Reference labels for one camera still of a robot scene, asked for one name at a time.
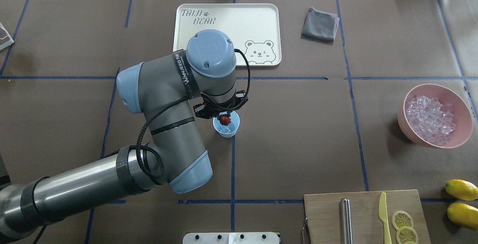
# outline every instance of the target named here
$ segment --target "gray cloth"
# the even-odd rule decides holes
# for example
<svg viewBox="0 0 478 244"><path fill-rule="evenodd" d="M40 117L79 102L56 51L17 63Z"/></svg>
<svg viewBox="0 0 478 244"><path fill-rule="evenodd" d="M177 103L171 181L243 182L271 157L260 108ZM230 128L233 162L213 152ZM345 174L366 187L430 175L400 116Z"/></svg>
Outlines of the gray cloth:
<svg viewBox="0 0 478 244"><path fill-rule="evenodd" d="M319 11L313 7L305 16L302 35L319 41L333 42L337 32L339 18L336 14Z"/></svg>

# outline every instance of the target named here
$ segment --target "blue cup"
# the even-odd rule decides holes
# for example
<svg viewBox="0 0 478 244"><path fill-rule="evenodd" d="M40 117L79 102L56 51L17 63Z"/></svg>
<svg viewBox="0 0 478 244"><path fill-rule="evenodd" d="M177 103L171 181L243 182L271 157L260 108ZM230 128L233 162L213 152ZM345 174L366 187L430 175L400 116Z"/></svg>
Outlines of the blue cup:
<svg viewBox="0 0 478 244"><path fill-rule="evenodd" d="M239 128L239 115L235 111L231 112L231 123L229 123L229 125L222 125L217 118L212 119L212 124L219 135L223 138L230 138L236 134Z"/></svg>

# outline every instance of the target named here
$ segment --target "lemon slice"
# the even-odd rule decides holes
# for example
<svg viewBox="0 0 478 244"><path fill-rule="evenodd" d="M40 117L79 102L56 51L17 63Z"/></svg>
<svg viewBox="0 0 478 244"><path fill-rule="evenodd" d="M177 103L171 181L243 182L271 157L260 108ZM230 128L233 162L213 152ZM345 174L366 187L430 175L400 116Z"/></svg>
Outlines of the lemon slice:
<svg viewBox="0 0 478 244"><path fill-rule="evenodd" d="M413 219L407 212L400 210L392 215L391 224L393 227L395 227L395 230L398 230L400 227L404 226L413 228Z"/></svg>
<svg viewBox="0 0 478 244"><path fill-rule="evenodd" d="M398 244L405 244L406 242L414 242L415 244L418 244L417 232L412 227L400 227L397 231L396 237Z"/></svg>

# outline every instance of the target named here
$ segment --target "yellow lemon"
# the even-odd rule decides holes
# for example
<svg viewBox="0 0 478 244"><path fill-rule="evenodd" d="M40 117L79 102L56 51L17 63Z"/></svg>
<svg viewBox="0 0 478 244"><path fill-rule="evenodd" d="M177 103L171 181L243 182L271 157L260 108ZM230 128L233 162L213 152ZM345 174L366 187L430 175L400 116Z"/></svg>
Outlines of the yellow lemon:
<svg viewBox="0 0 478 244"><path fill-rule="evenodd" d="M399 210L392 215L391 224L395 230L398 230L400 227L404 226L413 228L413 219L407 212Z"/></svg>
<svg viewBox="0 0 478 244"><path fill-rule="evenodd" d="M452 203L447 210L448 218L455 224L478 230L478 209L465 203Z"/></svg>
<svg viewBox="0 0 478 244"><path fill-rule="evenodd" d="M418 243L417 232L408 226L400 227L396 234L398 244L405 244L406 242Z"/></svg>
<svg viewBox="0 0 478 244"><path fill-rule="evenodd" d="M449 195L461 200L472 201L478 198L478 188L473 183L461 179L447 181L445 190Z"/></svg>

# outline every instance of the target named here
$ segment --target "bear drawing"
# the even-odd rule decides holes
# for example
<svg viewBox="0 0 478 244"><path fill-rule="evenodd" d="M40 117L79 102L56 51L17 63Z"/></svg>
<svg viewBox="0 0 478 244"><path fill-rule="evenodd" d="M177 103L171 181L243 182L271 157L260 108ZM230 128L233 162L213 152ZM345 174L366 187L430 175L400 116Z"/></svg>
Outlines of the bear drawing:
<svg viewBox="0 0 478 244"><path fill-rule="evenodd" d="M250 65L272 65L276 57L272 50L273 46L274 43L272 41L265 41L264 43L246 41L246 53L244 55L246 55Z"/></svg>

